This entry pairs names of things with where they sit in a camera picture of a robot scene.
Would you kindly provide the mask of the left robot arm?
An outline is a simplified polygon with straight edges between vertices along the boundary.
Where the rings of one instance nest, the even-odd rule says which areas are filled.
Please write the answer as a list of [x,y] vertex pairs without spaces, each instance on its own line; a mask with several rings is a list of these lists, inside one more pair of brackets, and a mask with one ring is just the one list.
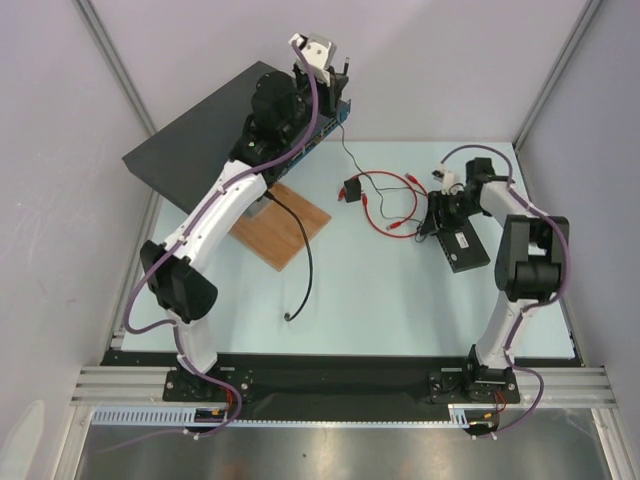
[[340,117],[346,70],[333,67],[292,73],[264,72],[249,97],[249,110],[218,176],[195,208],[163,242],[140,250],[147,287],[168,317],[179,364],[189,372],[185,388],[199,400],[214,397],[220,376],[211,368],[218,352],[202,321],[218,299],[205,276],[212,253],[232,227],[305,155],[329,121]]

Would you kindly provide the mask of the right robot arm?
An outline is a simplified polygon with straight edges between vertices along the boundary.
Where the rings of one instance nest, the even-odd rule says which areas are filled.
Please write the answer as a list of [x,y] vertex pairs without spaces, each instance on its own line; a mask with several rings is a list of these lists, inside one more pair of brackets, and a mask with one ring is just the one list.
[[[488,325],[472,345],[459,376],[433,389],[435,395],[453,393],[484,403],[515,390],[510,352],[517,332],[536,309],[563,293],[569,273],[569,222],[527,201],[513,179],[498,175],[488,158],[469,161],[464,181],[443,166],[432,174],[442,186],[428,196],[419,235],[438,240],[455,273],[492,262],[499,291]],[[469,220],[476,214],[494,219],[502,228],[493,259]]]

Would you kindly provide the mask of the small black network switch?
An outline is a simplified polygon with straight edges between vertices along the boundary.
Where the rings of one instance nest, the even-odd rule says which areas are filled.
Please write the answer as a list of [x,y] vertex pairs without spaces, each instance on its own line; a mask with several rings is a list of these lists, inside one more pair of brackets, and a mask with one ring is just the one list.
[[482,268],[490,263],[490,257],[469,220],[457,229],[440,230],[436,238],[454,273]]

